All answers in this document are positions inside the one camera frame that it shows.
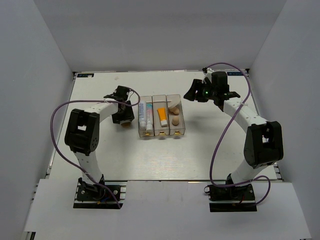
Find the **clear white cosmetic tube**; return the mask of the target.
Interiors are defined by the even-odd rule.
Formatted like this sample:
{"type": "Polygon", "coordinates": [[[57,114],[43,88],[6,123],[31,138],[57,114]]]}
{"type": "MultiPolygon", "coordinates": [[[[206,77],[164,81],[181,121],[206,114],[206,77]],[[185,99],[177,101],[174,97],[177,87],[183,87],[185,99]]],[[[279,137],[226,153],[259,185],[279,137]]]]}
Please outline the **clear white cosmetic tube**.
{"type": "Polygon", "coordinates": [[[145,130],[147,127],[147,103],[144,100],[138,104],[138,120],[140,129],[145,130]]]}

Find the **round white powder puff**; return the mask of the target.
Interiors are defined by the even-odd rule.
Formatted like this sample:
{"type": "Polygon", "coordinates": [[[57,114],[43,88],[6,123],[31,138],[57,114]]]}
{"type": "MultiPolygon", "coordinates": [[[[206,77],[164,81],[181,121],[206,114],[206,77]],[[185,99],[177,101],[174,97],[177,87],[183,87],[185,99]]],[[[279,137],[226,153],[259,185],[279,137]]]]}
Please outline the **round white powder puff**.
{"type": "Polygon", "coordinates": [[[174,107],[176,107],[179,103],[180,103],[180,98],[179,97],[174,97],[174,98],[172,98],[172,99],[169,99],[168,101],[167,101],[167,107],[169,108],[169,109],[172,109],[172,108],[174,108],[174,107]]]}

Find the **teal pink gradient tube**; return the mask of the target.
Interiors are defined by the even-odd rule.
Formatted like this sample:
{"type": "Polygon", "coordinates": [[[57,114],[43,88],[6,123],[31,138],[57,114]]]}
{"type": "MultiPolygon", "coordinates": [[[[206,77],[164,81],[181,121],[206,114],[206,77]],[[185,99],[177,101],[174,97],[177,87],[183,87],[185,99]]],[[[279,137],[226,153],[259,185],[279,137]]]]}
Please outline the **teal pink gradient tube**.
{"type": "Polygon", "coordinates": [[[153,130],[153,105],[151,103],[146,104],[146,130],[153,130]]]}

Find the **beige makeup sponge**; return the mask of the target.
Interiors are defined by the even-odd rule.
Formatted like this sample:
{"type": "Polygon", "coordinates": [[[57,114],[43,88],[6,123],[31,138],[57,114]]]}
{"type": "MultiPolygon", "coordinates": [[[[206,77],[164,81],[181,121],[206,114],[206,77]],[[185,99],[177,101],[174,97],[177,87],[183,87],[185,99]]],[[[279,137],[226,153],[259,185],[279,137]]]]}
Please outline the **beige makeup sponge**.
{"type": "Polygon", "coordinates": [[[172,108],[169,108],[168,110],[174,115],[179,115],[180,114],[180,110],[176,106],[172,107],[172,108]]]}
{"type": "Polygon", "coordinates": [[[175,115],[173,118],[172,118],[172,121],[171,123],[174,125],[174,126],[178,126],[180,124],[180,118],[178,115],[175,115]]]}

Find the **orange cream tube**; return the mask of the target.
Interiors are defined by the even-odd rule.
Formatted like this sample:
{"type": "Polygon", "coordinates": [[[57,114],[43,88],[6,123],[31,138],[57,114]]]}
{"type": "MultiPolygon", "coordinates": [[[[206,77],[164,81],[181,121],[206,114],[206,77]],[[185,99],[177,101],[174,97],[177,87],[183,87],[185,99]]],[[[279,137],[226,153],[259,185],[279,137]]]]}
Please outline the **orange cream tube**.
{"type": "Polygon", "coordinates": [[[160,125],[162,127],[166,127],[168,125],[166,109],[164,107],[160,107],[157,109],[157,113],[159,116],[160,125]]]}

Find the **white bottle brown cap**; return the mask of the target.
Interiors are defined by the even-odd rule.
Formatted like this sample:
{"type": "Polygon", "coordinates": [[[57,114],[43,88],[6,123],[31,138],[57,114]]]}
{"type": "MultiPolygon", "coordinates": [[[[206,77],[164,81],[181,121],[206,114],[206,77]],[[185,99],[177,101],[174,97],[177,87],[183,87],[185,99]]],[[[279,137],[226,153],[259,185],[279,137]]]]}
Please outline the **white bottle brown cap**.
{"type": "Polygon", "coordinates": [[[123,128],[129,128],[131,126],[131,122],[123,122],[120,124],[123,128]]]}

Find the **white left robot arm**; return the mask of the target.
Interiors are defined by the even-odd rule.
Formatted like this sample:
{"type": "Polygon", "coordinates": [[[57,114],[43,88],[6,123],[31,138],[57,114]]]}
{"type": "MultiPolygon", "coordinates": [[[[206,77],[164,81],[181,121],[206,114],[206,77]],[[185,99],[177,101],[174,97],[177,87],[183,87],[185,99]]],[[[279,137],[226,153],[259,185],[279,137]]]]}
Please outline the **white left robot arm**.
{"type": "Polygon", "coordinates": [[[90,184],[88,193],[99,200],[105,196],[104,176],[100,171],[96,149],[100,139],[100,123],[112,118],[116,125],[130,125],[135,119],[129,93],[132,90],[118,86],[102,102],[70,113],[64,142],[76,156],[82,170],[82,181],[90,184]]]}

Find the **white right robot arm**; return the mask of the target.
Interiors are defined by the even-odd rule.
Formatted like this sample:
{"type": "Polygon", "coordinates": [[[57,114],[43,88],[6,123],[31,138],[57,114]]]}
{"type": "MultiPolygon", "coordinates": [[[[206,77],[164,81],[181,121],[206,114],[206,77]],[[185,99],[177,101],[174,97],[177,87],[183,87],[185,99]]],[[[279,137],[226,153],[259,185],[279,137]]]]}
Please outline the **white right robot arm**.
{"type": "Polygon", "coordinates": [[[244,159],[224,184],[226,195],[236,200],[244,193],[245,185],[259,179],[259,173],[284,157],[281,124],[268,121],[246,105],[241,96],[230,91],[228,75],[224,71],[207,72],[204,79],[194,79],[183,96],[189,101],[213,103],[231,117],[245,132],[244,159]]]}

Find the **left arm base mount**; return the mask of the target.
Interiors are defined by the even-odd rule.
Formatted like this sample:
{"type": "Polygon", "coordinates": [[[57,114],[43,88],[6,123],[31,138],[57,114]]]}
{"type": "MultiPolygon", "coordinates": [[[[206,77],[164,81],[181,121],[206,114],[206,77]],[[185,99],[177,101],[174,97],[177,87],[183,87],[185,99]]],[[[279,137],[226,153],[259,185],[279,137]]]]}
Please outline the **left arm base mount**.
{"type": "Polygon", "coordinates": [[[79,178],[73,208],[119,210],[125,201],[127,182],[105,181],[104,185],[110,189],[117,202],[112,194],[105,188],[97,186],[96,184],[88,184],[83,181],[82,178],[79,178]]]}

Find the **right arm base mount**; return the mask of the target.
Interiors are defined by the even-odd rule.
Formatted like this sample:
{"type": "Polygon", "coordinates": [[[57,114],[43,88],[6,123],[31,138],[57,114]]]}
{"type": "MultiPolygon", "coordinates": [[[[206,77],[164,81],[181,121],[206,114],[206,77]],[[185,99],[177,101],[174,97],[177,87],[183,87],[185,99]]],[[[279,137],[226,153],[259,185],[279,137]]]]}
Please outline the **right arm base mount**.
{"type": "Polygon", "coordinates": [[[209,198],[211,213],[256,212],[256,198],[252,184],[233,187],[207,185],[204,193],[209,198]]]}

